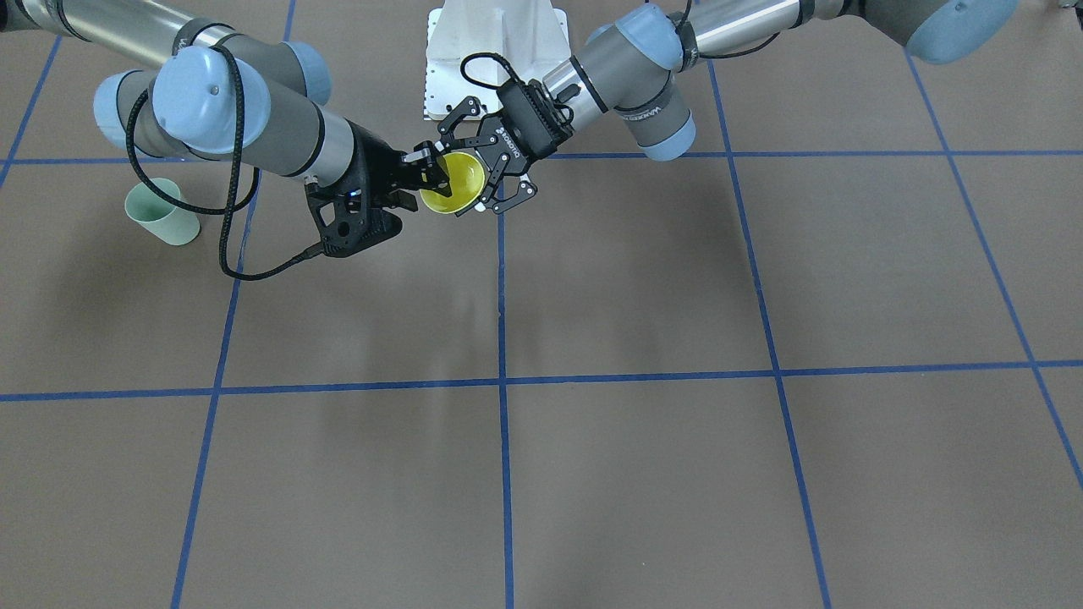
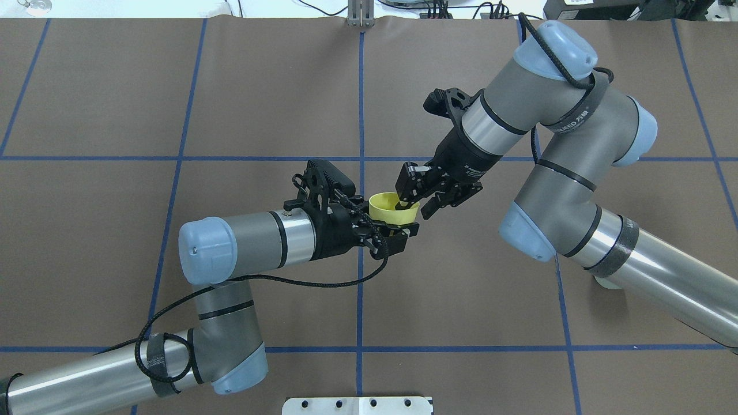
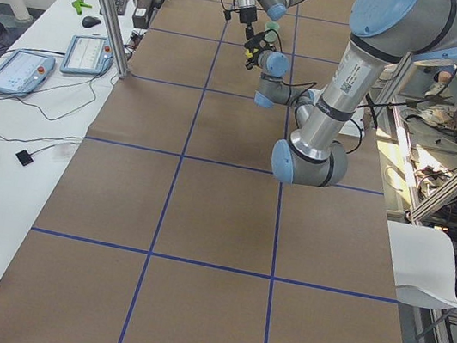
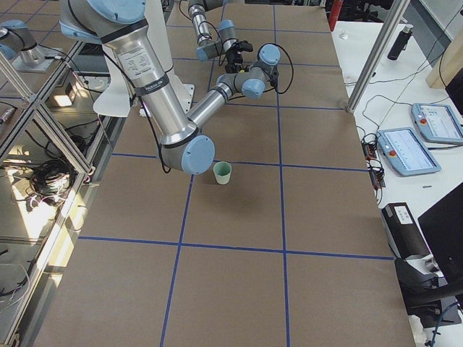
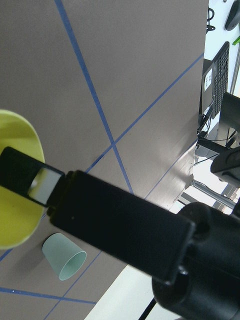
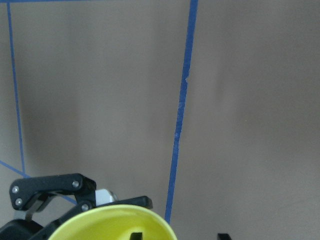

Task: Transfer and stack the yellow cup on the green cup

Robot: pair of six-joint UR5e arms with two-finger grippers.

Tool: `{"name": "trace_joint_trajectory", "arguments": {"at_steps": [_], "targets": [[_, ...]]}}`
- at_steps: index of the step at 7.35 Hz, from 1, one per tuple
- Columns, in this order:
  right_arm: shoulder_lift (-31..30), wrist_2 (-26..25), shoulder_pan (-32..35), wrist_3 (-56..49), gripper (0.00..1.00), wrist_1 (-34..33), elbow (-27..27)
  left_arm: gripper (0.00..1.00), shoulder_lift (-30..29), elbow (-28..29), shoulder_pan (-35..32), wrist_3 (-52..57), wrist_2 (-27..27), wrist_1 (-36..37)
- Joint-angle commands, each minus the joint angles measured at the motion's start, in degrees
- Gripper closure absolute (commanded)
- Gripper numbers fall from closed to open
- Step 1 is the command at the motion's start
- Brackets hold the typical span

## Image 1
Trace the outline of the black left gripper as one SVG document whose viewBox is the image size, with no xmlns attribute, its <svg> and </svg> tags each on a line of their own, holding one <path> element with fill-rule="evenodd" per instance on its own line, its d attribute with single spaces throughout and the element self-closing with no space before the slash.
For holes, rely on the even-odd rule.
<svg viewBox="0 0 1083 609">
<path fill-rule="evenodd" d="M 537 196 L 539 187 L 527 176 L 531 161 L 552 155 L 574 131 L 542 81 L 503 82 L 498 100 L 503 109 L 485 112 L 479 98 L 464 98 L 438 124 L 438 154 L 477 153 L 485 167 L 477 211 L 504 213 Z"/>
</svg>

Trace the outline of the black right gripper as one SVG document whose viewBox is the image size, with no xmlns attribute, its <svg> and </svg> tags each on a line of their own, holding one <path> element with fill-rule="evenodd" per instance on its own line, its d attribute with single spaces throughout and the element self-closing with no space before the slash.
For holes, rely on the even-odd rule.
<svg viewBox="0 0 1083 609">
<path fill-rule="evenodd" d="M 423 141 L 405 153 L 392 150 L 358 124 L 351 121 L 349 128 L 355 137 L 355 155 L 345 174 L 348 209 L 417 209 L 414 190 L 453 195 L 446 163 L 432 141 Z"/>
</svg>

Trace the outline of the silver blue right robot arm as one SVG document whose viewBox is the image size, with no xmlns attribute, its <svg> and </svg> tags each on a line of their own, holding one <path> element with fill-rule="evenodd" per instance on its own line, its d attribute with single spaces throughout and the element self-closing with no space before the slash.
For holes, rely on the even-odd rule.
<svg viewBox="0 0 1083 609">
<path fill-rule="evenodd" d="M 319 211 L 415 209 L 451 193 L 432 146 L 392 150 L 325 108 L 330 74 L 313 47 L 276 46 L 158 1 L 4 1 L 3 31 L 41 30 L 140 63 L 97 89 L 97 128 L 147 157 L 242 161 L 297 178 Z"/>
</svg>

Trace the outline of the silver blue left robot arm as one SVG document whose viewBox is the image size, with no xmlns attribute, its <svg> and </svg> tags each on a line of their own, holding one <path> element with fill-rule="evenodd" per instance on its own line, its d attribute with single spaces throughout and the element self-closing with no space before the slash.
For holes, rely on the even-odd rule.
<svg viewBox="0 0 1083 609">
<path fill-rule="evenodd" d="M 615 114 L 653 161 L 692 146 L 696 126 L 676 77 L 706 61 L 758 52 L 812 20 L 859 17 L 928 64 L 948 64 L 986 46 L 1016 11 L 1014 1 L 689 1 L 667 13 L 642 3 L 598 28 L 578 52 L 559 47 L 530 72 L 496 51 L 430 57 L 456 67 L 470 93 L 438 112 L 444 192 L 426 207 L 504 213 L 537 193 L 534 161 L 588 124 Z"/>
</svg>

